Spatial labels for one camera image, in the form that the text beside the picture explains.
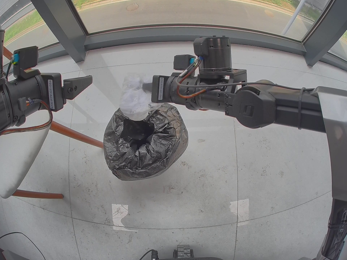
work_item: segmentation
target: glass window pane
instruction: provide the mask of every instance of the glass window pane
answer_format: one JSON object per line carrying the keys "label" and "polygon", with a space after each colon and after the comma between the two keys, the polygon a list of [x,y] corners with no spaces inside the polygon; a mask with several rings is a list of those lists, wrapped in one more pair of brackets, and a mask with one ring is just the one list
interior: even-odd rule
{"label": "glass window pane", "polygon": [[0,0],[0,24],[5,30],[4,45],[11,52],[58,42],[30,0]]}
{"label": "glass window pane", "polygon": [[[90,33],[157,24],[206,24],[281,35],[301,0],[72,0]],[[301,40],[329,0],[306,0],[285,36]]]}
{"label": "glass window pane", "polygon": [[347,61],[347,31],[340,37],[329,52]]}

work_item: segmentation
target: black garbage bag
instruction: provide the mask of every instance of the black garbage bag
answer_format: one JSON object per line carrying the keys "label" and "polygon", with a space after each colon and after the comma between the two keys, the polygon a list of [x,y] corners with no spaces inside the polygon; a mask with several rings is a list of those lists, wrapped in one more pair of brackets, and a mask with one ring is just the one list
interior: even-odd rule
{"label": "black garbage bag", "polygon": [[118,109],[104,134],[106,163],[124,181],[162,174],[187,146],[187,128],[177,108],[168,103],[142,121],[130,120]]}

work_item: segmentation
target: asphalt road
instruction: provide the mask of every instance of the asphalt road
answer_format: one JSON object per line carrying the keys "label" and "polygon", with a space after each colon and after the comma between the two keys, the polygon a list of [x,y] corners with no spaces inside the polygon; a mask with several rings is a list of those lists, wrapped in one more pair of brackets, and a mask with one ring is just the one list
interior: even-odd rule
{"label": "asphalt road", "polygon": [[[212,24],[280,35],[290,19],[290,15],[280,11],[232,0],[127,0],[85,9],[79,14],[89,32],[150,24]],[[300,40],[311,25],[296,18],[286,36]],[[7,47],[13,51],[56,41],[45,24]]]}

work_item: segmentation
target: white crumpled plastic bag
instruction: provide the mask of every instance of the white crumpled plastic bag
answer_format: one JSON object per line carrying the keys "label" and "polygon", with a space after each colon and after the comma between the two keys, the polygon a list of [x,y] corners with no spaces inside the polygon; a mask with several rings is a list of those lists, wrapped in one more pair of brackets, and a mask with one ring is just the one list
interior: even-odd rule
{"label": "white crumpled plastic bag", "polygon": [[152,110],[158,109],[162,103],[151,100],[152,93],[142,89],[142,84],[151,83],[153,75],[129,75],[124,78],[120,110],[131,120],[143,120]]}

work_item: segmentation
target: white tile floor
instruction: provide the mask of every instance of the white tile floor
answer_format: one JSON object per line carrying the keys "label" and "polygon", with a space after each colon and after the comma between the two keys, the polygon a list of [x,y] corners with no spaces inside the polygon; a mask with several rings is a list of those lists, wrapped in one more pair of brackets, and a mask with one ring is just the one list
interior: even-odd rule
{"label": "white tile floor", "polygon": [[[192,43],[111,47],[89,51],[83,63],[66,56],[38,68],[63,79],[93,75],[54,120],[102,140],[124,77],[170,75],[176,54],[193,54]],[[324,63],[308,67],[298,55],[234,45],[232,61],[247,69],[249,81],[347,89],[347,72]],[[188,148],[165,173],[142,181],[120,181],[103,150],[50,131],[20,188],[61,192],[64,199],[1,199],[0,235],[27,234],[47,260],[137,260],[151,248],[170,258],[185,243],[196,257],[314,258],[331,210],[326,135],[279,125],[253,130],[223,113],[177,107]],[[1,239],[0,247],[41,259],[20,235]]]}

